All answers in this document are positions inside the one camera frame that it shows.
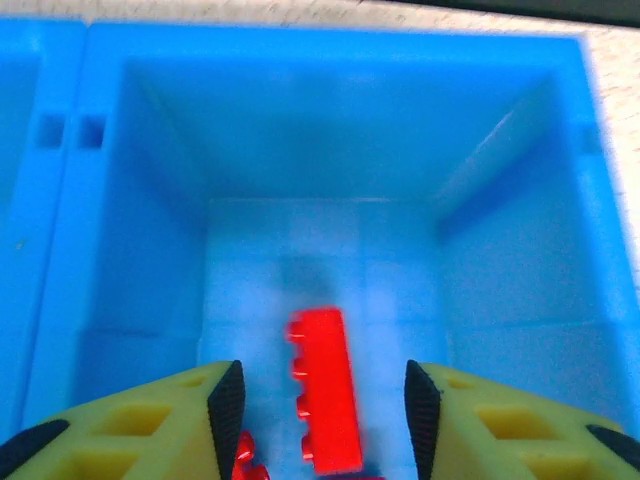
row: red lego brick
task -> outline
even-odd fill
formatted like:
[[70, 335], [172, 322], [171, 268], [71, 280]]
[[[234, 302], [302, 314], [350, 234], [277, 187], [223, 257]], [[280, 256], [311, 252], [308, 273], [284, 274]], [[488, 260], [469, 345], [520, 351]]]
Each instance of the red lego brick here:
[[337, 308], [297, 312], [287, 338], [298, 349], [293, 377], [302, 382], [297, 413], [309, 423], [302, 457], [318, 475], [363, 468], [356, 401], [342, 313]]
[[264, 465], [252, 466], [256, 444], [249, 432], [242, 432], [238, 439], [236, 461], [233, 465], [231, 480], [269, 480], [269, 473]]

